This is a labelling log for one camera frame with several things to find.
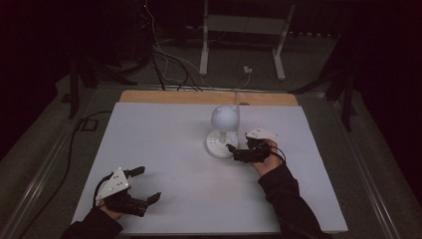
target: white tabletop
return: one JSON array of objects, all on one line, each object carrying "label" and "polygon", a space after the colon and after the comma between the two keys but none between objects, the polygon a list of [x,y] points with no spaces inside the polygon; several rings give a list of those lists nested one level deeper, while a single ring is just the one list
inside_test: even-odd
[{"label": "white tabletop", "polygon": [[[125,215],[127,235],[260,234],[279,232],[258,174],[233,158],[217,159],[205,146],[216,105],[117,103],[91,169],[74,221],[90,211],[96,185],[119,167],[145,166],[129,178],[138,199],[161,192],[144,217]],[[331,183],[301,107],[240,106],[240,146],[258,126],[278,133],[279,148],[304,200],[325,232],[346,231]]]}]

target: white metal frame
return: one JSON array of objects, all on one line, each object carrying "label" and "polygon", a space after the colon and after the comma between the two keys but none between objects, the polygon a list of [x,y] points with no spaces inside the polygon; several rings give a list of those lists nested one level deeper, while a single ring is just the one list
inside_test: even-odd
[{"label": "white metal frame", "polygon": [[[208,12],[208,0],[204,0],[204,26],[203,26],[203,40],[202,40],[202,53],[201,63],[199,66],[199,74],[205,77],[208,72],[208,32],[209,31],[226,31],[226,32],[247,32],[247,33],[260,33],[260,34],[272,34],[280,35],[280,41],[277,48],[273,49],[274,65],[276,67],[277,79],[284,81],[286,79],[285,71],[283,69],[282,60],[280,55],[282,53],[283,45],[285,44],[286,37],[289,32],[290,23],[295,12],[295,5],[291,5],[288,16],[285,19],[269,19],[269,18],[246,18],[236,16],[222,16],[222,15],[210,15]],[[222,22],[230,20],[232,24],[224,25]],[[256,26],[247,26],[243,30],[236,30],[233,25],[235,23],[242,23],[249,21],[255,22],[256,26],[265,25],[265,28]]]}]

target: white spherical lamp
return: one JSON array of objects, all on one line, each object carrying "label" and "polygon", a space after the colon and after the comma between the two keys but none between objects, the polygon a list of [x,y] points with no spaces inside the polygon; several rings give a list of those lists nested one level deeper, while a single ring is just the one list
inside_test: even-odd
[{"label": "white spherical lamp", "polygon": [[239,142],[236,130],[239,126],[239,112],[235,106],[217,107],[211,116],[211,124],[215,128],[208,133],[206,145],[209,153],[218,158],[227,158],[233,154],[227,144],[237,147]]}]

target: black sleeve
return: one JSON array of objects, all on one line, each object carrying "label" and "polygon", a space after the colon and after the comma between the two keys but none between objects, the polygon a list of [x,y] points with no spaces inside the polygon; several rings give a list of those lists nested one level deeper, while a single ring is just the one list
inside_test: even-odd
[{"label": "black sleeve", "polygon": [[300,196],[298,181],[285,163],[263,175],[258,183],[274,206],[284,237],[332,238],[320,230],[317,218]]},{"label": "black sleeve", "polygon": [[118,222],[110,218],[105,212],[93,208],[85,219],[73,223],[62,235],[62,239],[84,238],[115,238],[122,230]]}]

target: human arm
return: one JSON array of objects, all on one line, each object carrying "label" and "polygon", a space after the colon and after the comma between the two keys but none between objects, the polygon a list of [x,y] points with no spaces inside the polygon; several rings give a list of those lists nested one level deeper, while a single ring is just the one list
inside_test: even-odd
[{"label": "human arm", "polygon": [[308,204],[301,198],[298,181],[277,156],[277,144],[267,140],[272,153],[264,162],[251,163],[261,178],[266,199],[277,214],[286,238],[332,238],[320,230],[319,223]]},{"label": "human arm", "polygon": [[101,201],[100,206],[93,208],[83,221],[74,222],[68,227],[62,239],[115,238],[123,229],[116,221],[122,215],[108,210]]}]

